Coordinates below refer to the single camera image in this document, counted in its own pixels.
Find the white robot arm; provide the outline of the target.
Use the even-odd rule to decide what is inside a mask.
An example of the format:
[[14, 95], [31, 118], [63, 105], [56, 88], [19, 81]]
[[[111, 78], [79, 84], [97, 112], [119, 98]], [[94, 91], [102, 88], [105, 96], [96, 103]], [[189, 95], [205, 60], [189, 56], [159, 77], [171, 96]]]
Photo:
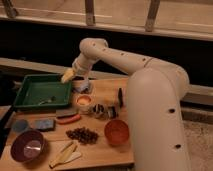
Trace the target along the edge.
[[180, 100], [189, 87], [180, 66], [131, 52], [112, 49], [104, 39], [85, 38], [67, 82], [83, 76], [99, 60], [129, 75], [126, 108], [135, 171], [191, 171]]

